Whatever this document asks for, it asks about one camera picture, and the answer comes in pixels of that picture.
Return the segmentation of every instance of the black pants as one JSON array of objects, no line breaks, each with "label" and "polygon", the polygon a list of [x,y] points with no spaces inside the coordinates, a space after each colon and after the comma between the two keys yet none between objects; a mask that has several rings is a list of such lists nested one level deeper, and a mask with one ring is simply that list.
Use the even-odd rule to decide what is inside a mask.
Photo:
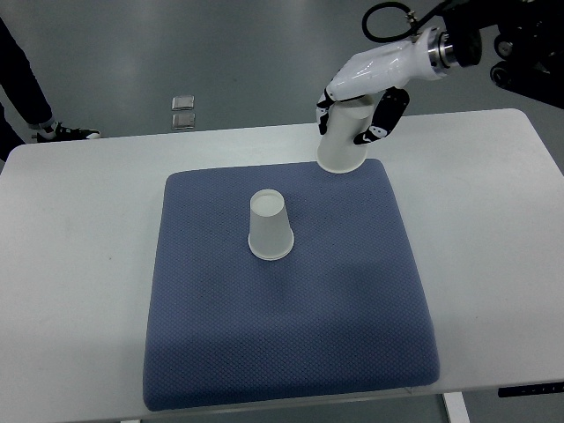
[{"label": "black pants", "polygon": [[[51,107],[35,79],[26,54],[18,46],[0,19],[0,85],[11,104],[28,125],[37,127],[52,121]],[[4,118],[4,108],[0,105],[0,160],[24,141],[14,132]]]}]

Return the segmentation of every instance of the blue textured mat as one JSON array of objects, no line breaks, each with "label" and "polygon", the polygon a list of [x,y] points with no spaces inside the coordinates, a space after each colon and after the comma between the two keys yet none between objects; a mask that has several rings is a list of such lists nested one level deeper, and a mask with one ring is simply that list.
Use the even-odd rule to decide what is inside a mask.
[{"label": "blue textured mat", "polygon": [[[286,200],[276,262],[247,244],[249,200]],[[425,385],[433,325],[382,164],[183,172],[167,180],[145,346],[149,410]]]}]

